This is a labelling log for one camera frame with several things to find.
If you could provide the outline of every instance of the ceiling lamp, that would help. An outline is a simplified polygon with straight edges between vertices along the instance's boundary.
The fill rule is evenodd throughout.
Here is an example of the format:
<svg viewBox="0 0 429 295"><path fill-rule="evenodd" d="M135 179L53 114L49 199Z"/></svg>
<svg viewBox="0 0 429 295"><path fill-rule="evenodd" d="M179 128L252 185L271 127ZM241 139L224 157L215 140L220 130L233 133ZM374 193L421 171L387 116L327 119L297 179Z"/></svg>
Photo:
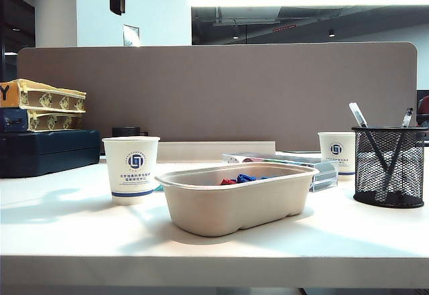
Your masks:
<svg viewBox="0 0 429 295"><path fill-rule="evenodd" d="M429 0L190 0L191 7L347 7L429 5Z"/></svg>

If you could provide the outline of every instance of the cup logo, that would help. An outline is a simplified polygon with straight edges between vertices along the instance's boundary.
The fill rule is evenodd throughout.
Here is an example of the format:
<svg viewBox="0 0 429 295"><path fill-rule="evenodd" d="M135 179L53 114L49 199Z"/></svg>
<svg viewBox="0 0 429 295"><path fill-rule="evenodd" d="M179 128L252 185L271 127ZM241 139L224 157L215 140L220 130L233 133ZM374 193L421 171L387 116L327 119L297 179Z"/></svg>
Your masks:
<svg viewBox="0 0 429 295"><path fill-rule="evenodd" d="M127 163L133 169L141 168L145 163L145 156L140 152L131 152L127 156Z"/></svg>
<svg viewBox="0 0 429 295"><path fill-rule="evenodd" d="M343 146L339 143L334 143L334 144L331 144L329 149L332 152L332 154L337 156L337 155L341 154L341 152L343 151Z"/></svg>

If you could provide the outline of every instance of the office background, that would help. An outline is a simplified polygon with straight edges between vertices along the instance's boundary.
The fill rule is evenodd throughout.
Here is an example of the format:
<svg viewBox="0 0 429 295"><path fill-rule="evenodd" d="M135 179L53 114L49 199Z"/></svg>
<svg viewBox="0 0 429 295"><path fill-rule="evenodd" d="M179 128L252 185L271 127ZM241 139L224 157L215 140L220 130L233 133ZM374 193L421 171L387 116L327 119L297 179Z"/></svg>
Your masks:
<svg viewBox="0 0 429 295"><path fill-rule="evenodd" d="M418 89L429 89L429 9L422 7L191 8L189 0L1 0L2 79L25 47L122 46L123 25L143 46L405 41L418 49Z"/></svg>

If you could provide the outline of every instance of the white paper cup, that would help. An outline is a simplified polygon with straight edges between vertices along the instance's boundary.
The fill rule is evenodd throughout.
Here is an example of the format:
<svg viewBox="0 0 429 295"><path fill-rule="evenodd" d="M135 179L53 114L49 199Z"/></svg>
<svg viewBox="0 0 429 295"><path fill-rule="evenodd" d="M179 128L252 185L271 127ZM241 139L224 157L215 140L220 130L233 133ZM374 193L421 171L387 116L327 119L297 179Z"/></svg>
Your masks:
<svg viewBox="0 0 429 295"><path fill-rule="evenodd" d="M355 132L320 132L322 160L339 162L339 175L353 178L355 174Z"/></svg>
<svg viewBox="0 0 429 295"><path fill-rule="evenodd" d="M159 137L154 136L103 139L114 203L141 203L145 195L158 187L154 170L159 140Z"/></svg>

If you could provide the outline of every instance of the black pen holder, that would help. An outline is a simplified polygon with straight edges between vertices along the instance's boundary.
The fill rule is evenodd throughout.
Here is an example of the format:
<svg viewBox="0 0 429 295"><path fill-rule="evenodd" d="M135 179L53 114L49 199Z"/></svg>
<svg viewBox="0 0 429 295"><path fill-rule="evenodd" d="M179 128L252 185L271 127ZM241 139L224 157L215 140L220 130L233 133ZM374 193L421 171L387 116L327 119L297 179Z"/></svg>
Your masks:
<svg viewBox="0 0 429 295"><path fill-rule="evenodd" d="M390 208L423 206L427 127L352 127L356 133L354 199Z"/></svg>

